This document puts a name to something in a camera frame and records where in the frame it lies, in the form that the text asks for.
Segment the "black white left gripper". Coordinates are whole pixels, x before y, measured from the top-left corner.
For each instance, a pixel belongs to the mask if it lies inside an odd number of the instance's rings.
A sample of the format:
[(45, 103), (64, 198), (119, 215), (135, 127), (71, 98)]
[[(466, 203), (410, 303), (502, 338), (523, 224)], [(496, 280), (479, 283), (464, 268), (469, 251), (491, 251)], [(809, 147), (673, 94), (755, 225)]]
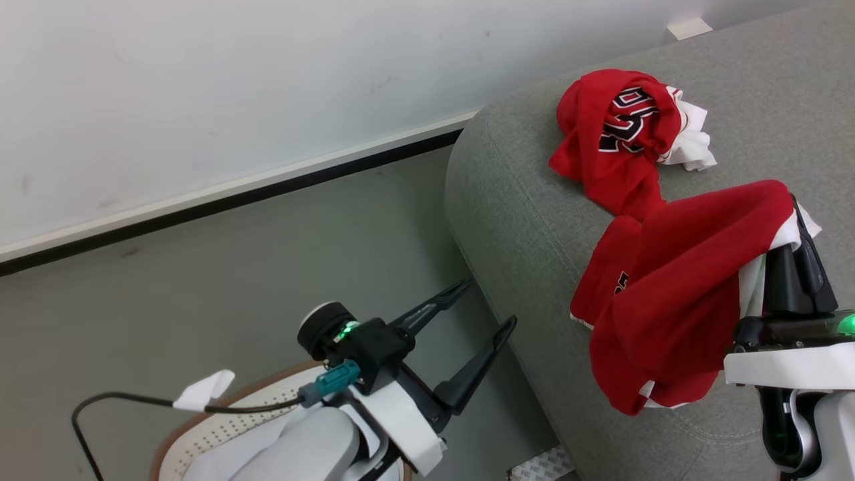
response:
[(343, 321), (327, 330), (326, 359), (333, 367), (352, 361), (360, 369), (351, 393), (373, 426), (387, 438), (385, 456), (428, 475), (440, 465), (446, 443), (440, 433), (451, 413), (461, 413), (482, 383), (517, 325), (505, 320), (485, 347), (434, 391), (404, 362), (414, 337), (439, 313), (448, 311), (471, 287), (464, 279), (416, 305), (386, 325)]

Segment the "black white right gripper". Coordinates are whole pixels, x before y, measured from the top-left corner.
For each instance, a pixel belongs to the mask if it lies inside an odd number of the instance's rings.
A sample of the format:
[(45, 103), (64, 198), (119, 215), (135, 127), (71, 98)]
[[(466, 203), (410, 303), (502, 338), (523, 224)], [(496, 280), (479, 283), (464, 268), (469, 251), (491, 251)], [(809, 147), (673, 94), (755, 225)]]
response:
[(769, 251), (764, 313), (745, 317), (724, 359), (728, 384), (776, 389), (852, 390), (853, 311), (838, 302), (809, 230), (809, 215), (792, 194), (800, 246)]

